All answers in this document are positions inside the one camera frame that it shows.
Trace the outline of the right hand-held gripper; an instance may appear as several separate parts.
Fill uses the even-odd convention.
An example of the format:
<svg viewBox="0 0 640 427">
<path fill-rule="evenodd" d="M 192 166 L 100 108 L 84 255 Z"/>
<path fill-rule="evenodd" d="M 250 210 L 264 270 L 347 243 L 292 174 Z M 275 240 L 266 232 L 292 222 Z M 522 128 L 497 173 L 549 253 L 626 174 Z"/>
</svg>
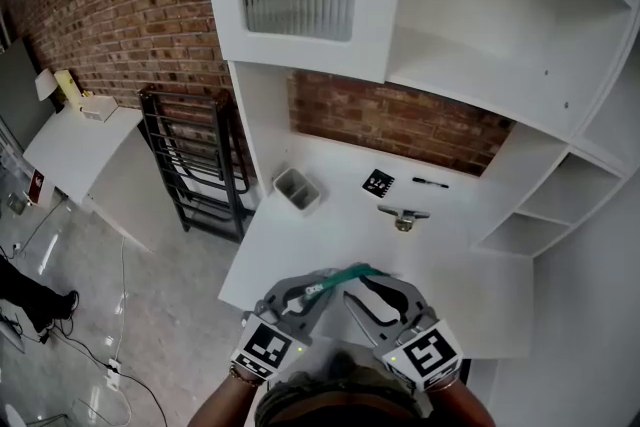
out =
<svg viewBox="0 0 640 427">
<path fill-rule="evenodd" d="M 458 341 L 447 322 L 432 315 L 414 285 L 389 275 L 363 276 L 360 281 L 397 313 L 383 321 L 356 295 L 343 293 L 344 305 L 375 350 L 385 351 L 381 362 L 391 373 L 425 392 L 459 372 L 463 353 Z M 410 322 L 399 334 L 401 323 Z"/>
</svg>

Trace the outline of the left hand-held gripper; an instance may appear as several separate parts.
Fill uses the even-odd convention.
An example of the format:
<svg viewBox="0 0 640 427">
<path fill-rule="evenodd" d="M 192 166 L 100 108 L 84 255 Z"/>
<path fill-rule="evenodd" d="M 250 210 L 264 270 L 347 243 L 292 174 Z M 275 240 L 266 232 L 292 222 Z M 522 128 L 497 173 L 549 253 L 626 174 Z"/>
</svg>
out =
<svg viewBox="0 0 640 427">
<path fill-rule="evenodd" d="M 278 376 L 311 346 L 311 332 L 333 291 L 317 292 L 319 272 L 278 281 L 243 317 L 244 330 L 230 361 L 261 381 Z"/>
</svg>

